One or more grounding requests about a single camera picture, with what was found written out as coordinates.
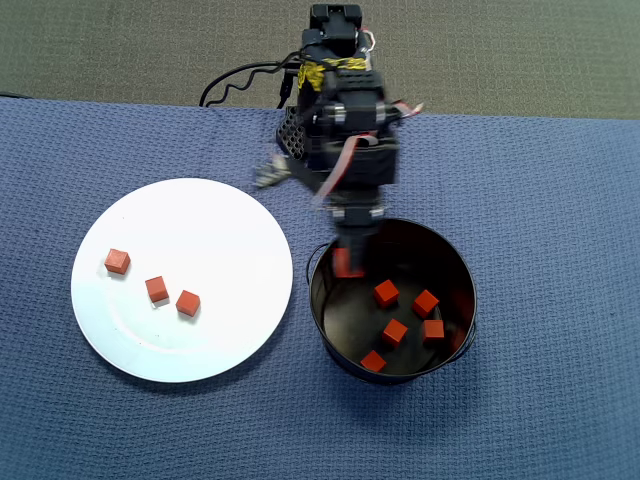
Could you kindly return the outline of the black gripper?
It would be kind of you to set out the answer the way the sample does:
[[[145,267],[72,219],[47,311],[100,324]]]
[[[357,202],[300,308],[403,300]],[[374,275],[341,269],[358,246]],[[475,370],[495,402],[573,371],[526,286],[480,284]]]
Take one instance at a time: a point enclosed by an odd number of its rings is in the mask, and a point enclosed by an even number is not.
[[[365,274],[368,235],[378,228],[386,208],[379,188],[337,190],[329,195],[329,210],[339,238],[349,239],[349,272]]]

